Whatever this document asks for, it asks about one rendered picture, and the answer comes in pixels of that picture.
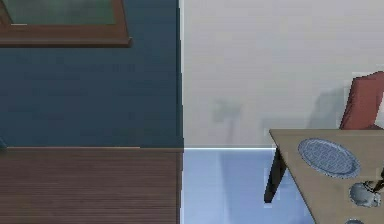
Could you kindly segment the grey round bowl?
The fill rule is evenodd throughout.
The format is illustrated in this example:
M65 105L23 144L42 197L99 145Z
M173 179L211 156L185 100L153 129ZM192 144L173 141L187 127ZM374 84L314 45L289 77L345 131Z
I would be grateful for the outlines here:
M349 188L349 198L355 205L366 208L381 205L381 194L374 190L374 181L354 183Z

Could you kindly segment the blue patterned plate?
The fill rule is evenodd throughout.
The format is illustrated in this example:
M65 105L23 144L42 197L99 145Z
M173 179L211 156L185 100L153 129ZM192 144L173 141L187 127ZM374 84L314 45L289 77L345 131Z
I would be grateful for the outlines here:
M326 139L305 139L299 143L298 152L311 168L332 178L355 178L361 170L360 162L352 152Z

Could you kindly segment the tan wooden table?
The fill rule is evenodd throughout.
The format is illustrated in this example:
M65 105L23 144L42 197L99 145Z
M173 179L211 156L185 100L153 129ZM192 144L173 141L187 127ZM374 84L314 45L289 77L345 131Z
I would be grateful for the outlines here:
M384 168L384 130L272 129L277 150L264 193L270 203L285 171L289 171L316 224L345 224L351 218L364 224L384 224L382 205L364 208L349 199L349 188L356 182L378 180ZM349 149L361 164L360 174L351 179L327 177L309 167L298 153L307 138L327 139Z

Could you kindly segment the brown framed window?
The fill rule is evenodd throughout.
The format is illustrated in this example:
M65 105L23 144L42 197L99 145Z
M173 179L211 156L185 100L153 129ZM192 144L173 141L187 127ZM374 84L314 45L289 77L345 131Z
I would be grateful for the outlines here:
M123 0L0 0L0 47L128 47Z

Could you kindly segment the red chair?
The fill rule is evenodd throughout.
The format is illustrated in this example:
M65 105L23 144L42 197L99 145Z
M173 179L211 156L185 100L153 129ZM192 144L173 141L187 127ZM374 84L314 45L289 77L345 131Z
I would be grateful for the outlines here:
M376 124L384 94L384 71L352 80L341 130L382 130Z

